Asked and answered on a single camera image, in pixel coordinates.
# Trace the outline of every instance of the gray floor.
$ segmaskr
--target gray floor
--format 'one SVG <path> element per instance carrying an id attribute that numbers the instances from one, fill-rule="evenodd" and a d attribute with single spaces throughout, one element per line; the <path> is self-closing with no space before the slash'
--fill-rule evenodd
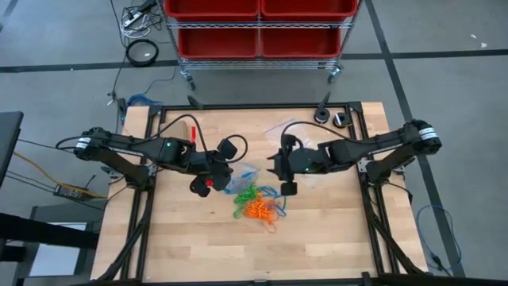
<path id="1" fill-rule="evenodd" d="M 0 12 L 9 2 L 0 0 Z M 114 2 L 118 9 L 130 4 L 128 0 Z M 392 52 L 480 50 L 482 43 L 486 48 L 508 48 L 507 1 L 373 2 Z M 162 32 L 151 36 L 168 40 Z M 175 58 L 167 44 L 160 49 L 160 59 Z M 360 11 L 346 52 L 380 52 L 366 7 Z M 122 57 L 110 4 L 103 0 L 20 1 L 0 32 L 0 67 L 108 63 Z M 204 103 L 312 102 L 332 91 L 333 101 L 383 102 L 390 126 L 398 128 L 402 112 L 384 60 L 345 60 L 343 65 L 346 70 L 334 85 L 326 84 L 325 71 L 197 71 L 193 73 L 198 84 L 194 95 Z M 431 122 L 444 142 L 429 161 L 444 207 L 454 218 L 466 275 L 508 279 L 508 179 L 504 174 L 508 155 L 503 144 L 508 139 L 503 133 L 508 119 L 508 56 L 396 60 L 395 66 L 414 117 Z M 172 67 L 125 69 L 117 93 L 128 98 L 172 72 Z M 92 126 L 113 129 L 116 110 L 106 105 L 106 93 L 116 74 L 116 69 L 3 73 L 0 111 L 23 111 L 21 138 L 49 145 Z M 170 83 L 156 84 L 148 96 L 174 105 L 187 103 L 188 94 L 177 74 Z M 69 184 L 84 184 L 97 174 L 91 187 L 106 192 L 107 178 L 99 164 L 22 142 L 17 150 Z M 17 158 L 10 170 L 43 179 Z M 408 168 L 407 185 L 414 193 L 416 214 L 429 204 L 417 164 Z M 29 216 L 33 206 L 65 203 L 9 179 L 0 196 L 1 212 L 23 217 Z M 423 215 L 421 226 L 428 243 L 444 258 L 430 212 Z M 10 284 L 13 270 L 14 264 L 0 264 L 0 285 Z"/>

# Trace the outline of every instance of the clear plastic bag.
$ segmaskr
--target clear plastic bag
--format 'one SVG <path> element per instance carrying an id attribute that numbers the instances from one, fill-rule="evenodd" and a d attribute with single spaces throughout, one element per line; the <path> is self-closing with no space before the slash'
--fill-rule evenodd
<path id="1" fill-rule="evenodd" d="M 247 189 L 250 184 L 256 182 L 260 170 L 250 164 L 233 163 L 229 166 L 233 173 L 229 184 L 225 186 L 224 193 L 234 195 Z"/>
<path id="2" fill-rule="evenodd" d="M 275 124 L 269 129 L 266 129 L 264 131 L 264 135 L 272 145 L 280 147 L 280 135 L 282 134 L 286 126 L 294 122 L 297 122 L 297 120 L 294 118 L 282 120 L 281 122 Z M 309 135 L 307 135 L 307 132 L 303 129 L 302 125 L 291 126 L 290 128 L 287 129 L 286 134 L 293 134 L 298 139 L 302 140 L 304 147 L 308 147 L 312 144 Z"/>

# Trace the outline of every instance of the red storage bin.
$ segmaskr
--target red storage bin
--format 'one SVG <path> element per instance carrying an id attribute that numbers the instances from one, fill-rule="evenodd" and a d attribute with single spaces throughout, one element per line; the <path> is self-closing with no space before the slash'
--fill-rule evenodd
<path id="1" fill-rule="evenodd" d="M 357 0 L 262 0 L 265 21 L 343 21 L 356 13 Z"/>
<path id="2" fill-rule="evenodd" d="M 262 29 L 261 56 L 332 58 L 341 50 L 339 29 Z"/>
<path id="3" fill-rule="evenodd" d="M 181 29 L 178 46 L 187 59 L 253 58 L 257 29 Z"/>
<path id="4" fill-rule="evenodd" d="M 255 21 L 260 0 L 166 0 L 166 13 L 178 21 Z"/>

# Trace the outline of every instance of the round black object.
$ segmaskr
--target round black object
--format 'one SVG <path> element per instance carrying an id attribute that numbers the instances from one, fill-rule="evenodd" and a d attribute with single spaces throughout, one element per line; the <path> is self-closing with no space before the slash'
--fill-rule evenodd
<path id="1" fill-rule="evenodd" d="M 345 128 L 351 125 L 351 118 L 345 113 L 337 113 L 333 116 L 333 125 L 337 128 Z"/>
<path id="2" fill-rule="evenodd" d="M 330 118 L 330 112 L 326 108 L 317 108 L 314 113 L 314 121 L 318 124 L 325 124 Z"/>
<path id="3" fill-rule="evenodd" d="M 154 52 L 153 56 L 151 58 L 149 58 L 148 60 L 139 61 L 139 60 L 133 59 L 130 56 L 131 48 L 133 48 L 134 45 L 140 44 L 140 43 L 150 44 L 156 50 L 156 52 Z M 129 60 L 130 64 L 135 68 L 147 67 L 147 66 L 155 63 L 158 56 L 159 56 L 159 47 L 157 47 L 157 44 L 154 43 L 153 41 L 150 41 L 149 39 L 135 40 L 132 43 L 130 43 L 127 46 L 127 49 L 125 50 L 125 57 L 127 58 L 127 60 Z"/>

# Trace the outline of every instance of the white tape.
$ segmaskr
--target white tape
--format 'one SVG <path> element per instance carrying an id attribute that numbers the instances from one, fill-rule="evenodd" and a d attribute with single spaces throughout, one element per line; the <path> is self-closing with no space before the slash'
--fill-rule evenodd
<path id="1" fill-rule="evenodd" d="M 427 139 L 435 138 L 435 137 L 438 137 L 436 133 L 427 133 L 425 135 L 422 135 L 421 139 L 422 140 L 427 140 Z"/>
<path id="2" fill-rule="evenodd" d="M 436 132 L 434 130 L 434 128 L 431 128 L 431 127 L 430 128 L 425 128 L 425 129 L 420 130 L 420 135 L 427 134 L 427 133 L 432 133 L 432 132 Z"/>
<path id="3" fill-rule="evenodd" d="M 76 148 L 83 148 L 83 149 L 85 149 L 87 146 L 88 146 L 87 143 L 78 143 L 78 144 L 76 144 Z"/>

